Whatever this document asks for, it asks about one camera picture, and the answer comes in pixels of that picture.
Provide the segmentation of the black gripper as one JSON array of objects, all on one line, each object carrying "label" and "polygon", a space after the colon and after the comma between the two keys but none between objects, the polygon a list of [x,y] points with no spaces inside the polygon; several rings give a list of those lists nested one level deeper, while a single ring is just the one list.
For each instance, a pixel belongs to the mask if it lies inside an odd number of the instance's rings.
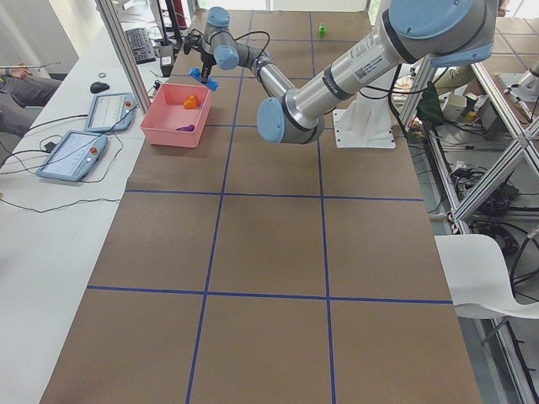
[{"label": "black gripper", "polygon": [[209,81],[211,79],[211,69],[216,64],[216,59],[211,53],[205,50],[200,53],[200,59],[202,61],[201,81],[207,82],[207,80]]}]

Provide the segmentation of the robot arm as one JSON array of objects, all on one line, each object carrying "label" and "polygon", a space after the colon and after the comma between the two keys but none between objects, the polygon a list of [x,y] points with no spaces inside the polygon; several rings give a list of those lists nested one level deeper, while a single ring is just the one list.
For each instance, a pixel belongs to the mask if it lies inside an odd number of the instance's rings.
[{"label": "robot arm", "polygon": [[301,88],[295,88],[262,49],[237,42],[229,12],[206,15],[202,50],[222,70],[249,69],[269,97],[257,128],[268,142],[308,144],[323,132],[324,115],[395,66],[430,56],[436,67],[488,59],[494,47],[495,1],[391,1],[371,33]]}]

